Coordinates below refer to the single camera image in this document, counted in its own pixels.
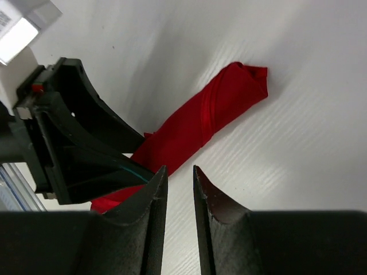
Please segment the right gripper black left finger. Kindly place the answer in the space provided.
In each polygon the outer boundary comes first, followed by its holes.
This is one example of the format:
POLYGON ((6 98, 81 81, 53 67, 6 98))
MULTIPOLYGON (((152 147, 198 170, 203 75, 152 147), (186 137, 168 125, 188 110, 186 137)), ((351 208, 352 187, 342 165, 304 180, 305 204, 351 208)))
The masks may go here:
POLYGON ((160 274, 168 178, 161 167, 115 208, 1 213, 2 274, 160 274))

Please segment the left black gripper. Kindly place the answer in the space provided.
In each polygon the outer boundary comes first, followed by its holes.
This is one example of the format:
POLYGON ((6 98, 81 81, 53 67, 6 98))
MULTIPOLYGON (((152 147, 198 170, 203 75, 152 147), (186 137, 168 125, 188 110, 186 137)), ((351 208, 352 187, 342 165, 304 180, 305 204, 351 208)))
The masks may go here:
POLYGON ((146 184, 153 172, 126 156, 144 137, 98 95, 81 60, 61 57, 37 66, 11 90, 10 114, 1 104, 1 163, 26 162, 36 193, 62 205, 146 184), (53 87, 38 100, 33 84, 54 70, 53 87), (29 117, 21 111, 32 111, 29 117))

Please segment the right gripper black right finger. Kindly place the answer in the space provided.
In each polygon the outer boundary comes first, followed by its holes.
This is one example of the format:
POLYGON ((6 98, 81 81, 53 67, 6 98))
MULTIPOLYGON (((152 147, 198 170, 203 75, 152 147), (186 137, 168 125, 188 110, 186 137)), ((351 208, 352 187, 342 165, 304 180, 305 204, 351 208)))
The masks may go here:
POLYGON ((251 211, 198 166, 193 193, 202 274, 365 274, 366 213, 251 211))

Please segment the red cloth napkin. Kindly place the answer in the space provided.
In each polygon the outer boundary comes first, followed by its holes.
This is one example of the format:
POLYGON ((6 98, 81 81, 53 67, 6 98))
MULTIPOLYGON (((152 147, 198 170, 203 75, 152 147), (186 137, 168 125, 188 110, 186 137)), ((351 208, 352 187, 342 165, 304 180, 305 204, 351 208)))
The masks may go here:
POLYGON ((266 67, 232 62, 178 108, 154 133, 146 133, 131 160, 157 172, 176 172, 215 133, 268 97, 266 67))

